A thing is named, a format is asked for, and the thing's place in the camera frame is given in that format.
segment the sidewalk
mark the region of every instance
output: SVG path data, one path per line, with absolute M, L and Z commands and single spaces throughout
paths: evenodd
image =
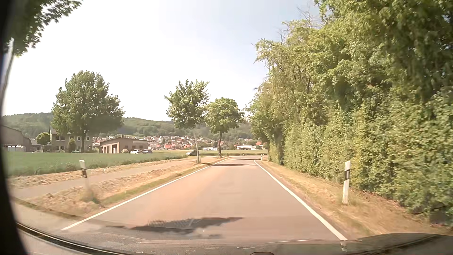
M 187 160 L 182 160 L 182 161 L 171 161 L 163 164 L 158 164 L 158 165 L 153 165 L 153 166 L 148 166 L 148 167 L 137 167 L 137 168 L 131 168 L 131 169 L 126 169 L 123 171 L 117 171 L 117 172 L 111 172 L 111 173 L 106 173 L 106 174 L 100 174 L 100 175 L 93 175 L 90 177 L 90 183 L 97 183 L 97 182 L 102 182 L 102 181 L 108 181 L 112 179 L 116 179 L 119 177 L 126 177 L 134 174 L 139 174 L 143 172 L 149 172 L 152 170 L 156 169 L 164 169 L 168 167 L 173 167 L 177 166 L 179 164 L 184 164 L 187 162 L 193 162 L 195 163 L 196 159 L 187 159 Z M 41 196 L 47 193 L 56 193 L 62 190 L 66 190 L 72 187 L 78 187 L 78 186 L 83 186 L 84 185 L 84 178 L 79 178 L 76 180 L 69 180 L 69 181 L 60 181 L 60 182 L 55 182 L 47 185 L 38 185 L 38 186 L 32 186 L 32 187 L 27 187 L 27 188 L 14 188 L 11 189 L 11 195 L 15 196 L 20 199 L 26 199 L 26 198 L 31 198 L 34 196 Z

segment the asphalt road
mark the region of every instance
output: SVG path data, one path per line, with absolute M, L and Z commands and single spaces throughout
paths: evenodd
M 138 240 L 338 240 L 254 158 L 219 162 L 62 234 L 107 233 Z

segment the white road marking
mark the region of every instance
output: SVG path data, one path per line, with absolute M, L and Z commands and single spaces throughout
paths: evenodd
M 257 162 L 256 159 L 253 160 L 255 164 L 261 169 L 263 169 L 274 181 L 276 181 L 282 188 L 284 188 L 289 194 L 291 194 L 299 203 L 301 203 L 313 216 L 315 216 L 321 223 L 324 224 L 334 235 L 336 235 L 340 240 L 347 240 L 347 238 L 342 235 L 338 230 L 336 230 L 330 223 L 328 223 L 324 218 L 322 218 L 317 212 L 315 212 L 311 207 L 307 205 L 300 197 L 298 197 L 294 192 L 292 192 L 289 188 L 287 188 L 285 185 L 283 185 L 279 180 L 277 180 L 273 175 L 271 175 L 266 169 L 264 169 L 262 166 L 260 166 Z
M 210 165 L 210 166 L 216 165 L 216 164 L 218 164 L 218 163 L 220 163 L 220 162 L 223 162 L 223 161 L 225 161 L 225 160 L 228 160 L 228 159 L 229 159 L 229 158 L 226 158 L 226 159 L 221 160 L 221 161 L 219 161 L 219 162 L 217 162 L 217 163 L 214 163 L 214 164 L 212 164 L 212 165 Z M 183 176 L 183 177 L 180 177 L 180 178 L 178 178 L 178 179 L 176 179 L 176 180 L 173 180 L 173 181 L 171 181 L 171 182 L 167 182 L 167 183 L 165 183 L 165 184 L 163 184 L 163 185 L 160 185 L 160 186 L 157 187 L 157 188 L 154 188 L 154 189 L 152 189 L 152 190 L 150 190 L 150 191 L 147 191 L 147 192 L 145 192 L 145 193 L 143 193 L 143 194 L 140 194 L 140 195 L 138 195 L 138 196 L 136 196 L 136 197 L 133 197 L 133 198 L 131 198 L 131 199 L 127 200 L 127 201 L 124 201 L 124 202 L 122 202 L 122 203 L 120 203 L 120 204 L 118 204 L 118 205 L 116 205 L 116 206 L 110 207 L 109 209 L 107 209 L 107 210 L 105 210 L 105 211 L 102 211 L 102 212 L 100 212 L 100 213 L 98 213 L 98 214 L 95 214 L 95 215 L 90 216 L 90 217 L 88 217 L 88 218 L 86 218 L 86 219 L 83 219 L 83 220 L 81 220 L 81 221 L 78 221 L 78 222 L 76 222 L 76 223 L 74 223 L 74 224 L 72 224 L 72 225 L 69 225 L 69 226 L 67 226 L 67 227 L 64 227 L 64 228 L 62 228 L 61 230 L 68 230 L 68 229 L 70 229 L 70 228 L 72 228 L 72 227 L 74 227 L 74 226 L 77 226 L 77 225 L 79 225 L 79 224 L 85 222 L 85 221 L 89 221 L 89 220 L 91 220 L 91 219 L 94 218 L 94 217 L 98 217 L 98 216 L 101 215 L 101 214 L 104 214 L 104 213 L 106 213 L 106 212 L 108 212 L 108 211 L 111 211 L 111 210 L 117 208 L 117 207 L 120 207 L 120 206 L 122 206 L 122 205 L 124 205 L 124 204 L 127 204 L 127 203 L 129 203 L 129 202 L 131 202 L 131 201 L 133 201 L 133 200 L 135 200 L 135 199 L 137 199 L 137 198 L 139 198 L 139 197 L 142 197 L 142 196 L 144 196 L 144 195 L 146 195 L 146 194 L 149 194 L 149 193 L 151 193 L 151 192 L 153 192 L 153 191 L 155 191 L 155 190 L 158 190 L 158 189 L 160 189 L 160 188 L 162 188 L 162 187 L 165 187 L 165 186 L 167 186 L 168 184 L 171 184 L 171 183 L 173 183 L 173 182 L 175 182 L 175 181 L 178 181 L 178 180 L 181 180 L 181 179 L 183 179 L 183 178 L 186 178 L 187 176 L 190 176 L 190 175 L 192 175 L 192 174 L 194 174 L 194 173 L 196 173 L 196 172 L 199 172 L 199 171 L 201 171 L 201 170 L 203 170 L 203 169 L 206 169 L 206 168 L 208 168 L 208 167 L 210 167 L 210 166 L 203 167 L 202 169 L 196 170 L 196 171 L 193 172 L 193 173 L 189 173 L 188 175 L 185 175 L 185 176 Z

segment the forested hill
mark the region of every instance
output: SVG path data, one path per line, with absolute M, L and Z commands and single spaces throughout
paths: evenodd
M 3 124 L 22 131 L 24 136 L 34 138 L 41 132 L 49 131 L 49 123 L 52 120 L 52 113 L 24 113 L 3 116 Z M 171 121 L 154 121 L 146 120 L 141 118 L 123 118 L 124 125 L 115 132 L 110 132 L 105 135 L 135 135 L 135 136 L 150 136 L 150 135 L 162 135 L 162 136 L 173 136 L 179 135 L 184 136 L 193 135 L 192 130 L 180 130 L 174 128 L 173 122 Z M 205 125 L 201 125 L 196 133 L 205 138 L 218 139 L 218 135 L 214 135 L 209 131 Z M 230 130 L 224 134 L 222 139 L 225 141 L 237 140 L 239 138 L 251 138 L 250 124 L 241 124 L 238 128 Z

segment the white car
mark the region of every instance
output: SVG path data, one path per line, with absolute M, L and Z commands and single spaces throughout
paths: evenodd
M 138 150 L 138 149 L 130 151 L 130 154 L 139 154 L 139 153 L 143 153 L 143 151 Z

